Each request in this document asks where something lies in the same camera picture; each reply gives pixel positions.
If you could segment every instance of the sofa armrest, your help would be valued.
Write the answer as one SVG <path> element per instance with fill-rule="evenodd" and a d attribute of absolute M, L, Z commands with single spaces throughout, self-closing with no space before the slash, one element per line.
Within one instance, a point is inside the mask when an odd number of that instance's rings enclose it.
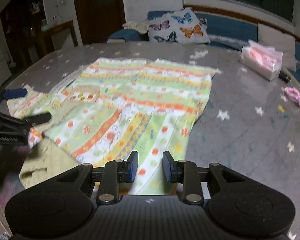
<path fill-rule="evenodd" d="M 107 42 L 112 43 L 114 40 L 117 40 L 117 42 L 122 42 L 124 40 L 125 42 L 128 41 L 142 41 L 142 38 L 140 37 L 139 33 L 135 30 L 119 30 L 115 33 L 112 33 L 109 37 Z"/>

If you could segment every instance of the orange butterfly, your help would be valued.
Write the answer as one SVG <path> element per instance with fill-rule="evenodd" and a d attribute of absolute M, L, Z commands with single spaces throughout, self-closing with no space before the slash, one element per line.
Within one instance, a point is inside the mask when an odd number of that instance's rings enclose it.
<path fill-rule="evenodd" d="M 203 36 L 201 27 L 198 24 L 193 28 L 193 30 L 188 30 L 186 28 L 180 28 L 180 30 L 185 33 L 185 36 L 189 39 L 191 39 L 193 35 L 196 36 L 196 34 Z"/>

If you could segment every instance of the blue sofa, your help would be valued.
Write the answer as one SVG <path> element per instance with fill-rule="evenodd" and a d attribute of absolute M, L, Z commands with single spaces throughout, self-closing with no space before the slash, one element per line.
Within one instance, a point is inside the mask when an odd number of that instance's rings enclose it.
<path fill-rule="evenodd" d="M 161 17 L 168 11 L 149 11 L 147 18 L 149 20 Z M 228 37 L 234 40 L 245 41 L 248 40 L 258 41 L 258 26 L 253 23 L 243 22 L 233 18 L 228 18 L 221 15 L 211 15 L 205 13 L 196 13 L 198 18 L 206 18 L 208 22 L 207 33 L 209 35 Z M 144 37 L 141 37 L 135 30 L 119 30 L 116 33 L 111 34 L 108 39 L 123 39 L 127 41 L 143 41 Z M 221 47 L 225 49 L 236 49 L 229 44 L 221 42 L 211 41 L 209 46 Z M 296 42 L 296 60 L 297 71 L 292 72 L 294 77 L 300 82 L 300 43 Z"/>

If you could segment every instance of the sofa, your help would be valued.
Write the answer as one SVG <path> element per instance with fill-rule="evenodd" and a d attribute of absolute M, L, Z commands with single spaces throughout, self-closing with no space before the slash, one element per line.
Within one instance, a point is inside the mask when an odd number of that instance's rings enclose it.
<path fill-rule="evenodd" d="M 149 11 L 147 19 L 161 17 L 169 11 Z M 207 19 L 207 33 L 211 43 L 209 46 L 224 49 L 241 50 L 242 46 L 248 45 L 248 40 L 258 42 L 258 26 L 254 23 L 245 22 L 227 16 L 196 12 L 198 18 Z M 146 41 L 147 35 L 139 35 L 135 30 L 119 30 L 108 37 L 108 42 L 115 41 Z M 297 71 L 291 72 L 300 83 L 300 43 L 296 42 Z"/>

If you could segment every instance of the plastic wrapper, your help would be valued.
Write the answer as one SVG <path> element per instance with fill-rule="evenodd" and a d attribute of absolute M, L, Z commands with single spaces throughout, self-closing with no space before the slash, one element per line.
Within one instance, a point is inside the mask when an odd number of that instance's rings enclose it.
<path fill-rule="evenodd" d="M 265 47 L 249 40 L 250 46 L 242 47 L 240 62 L 254 69 L 271 81 L 279 76 L 283 52 L 274 47 Z"/>

